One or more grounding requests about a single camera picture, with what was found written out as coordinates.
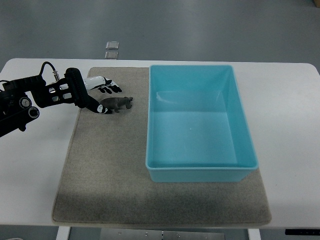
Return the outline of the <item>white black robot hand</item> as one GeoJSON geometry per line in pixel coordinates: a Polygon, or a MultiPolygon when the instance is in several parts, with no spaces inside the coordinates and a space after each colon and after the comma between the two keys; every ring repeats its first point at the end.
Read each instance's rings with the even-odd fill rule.
{"type": "Polygon", "coordinates": [[[107,107],[104,107],[96,99],[88,94],[88,91],[98,89],[102,93],[121,93],[122,89],[115,83],[112,79],[106,78],[104,76],[93,76],[88,78],[83,78],[79,69],[70,67],[66,70],[64,74],[65,78],[70,79],[71,83],[75,84],[80,93],[80,100],[84,100],[83,106],[80,108],[87,108],[91,112],[99,114],[111,114],[112,111],[107,107]]]}

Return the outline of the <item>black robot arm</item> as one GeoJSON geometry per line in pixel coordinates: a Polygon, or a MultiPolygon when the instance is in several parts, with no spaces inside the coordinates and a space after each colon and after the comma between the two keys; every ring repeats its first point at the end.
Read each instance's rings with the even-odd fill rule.
{"type": "Polygon", "coordinates": [[[24,132],[27,124],[40,116],[40,108],[60,104],[82,105],[86,92],[78,69],[68,68],[63,78],[49,61],[42,63],[37,75],[1,80],[0,136],[15,130],[24,132]]]}

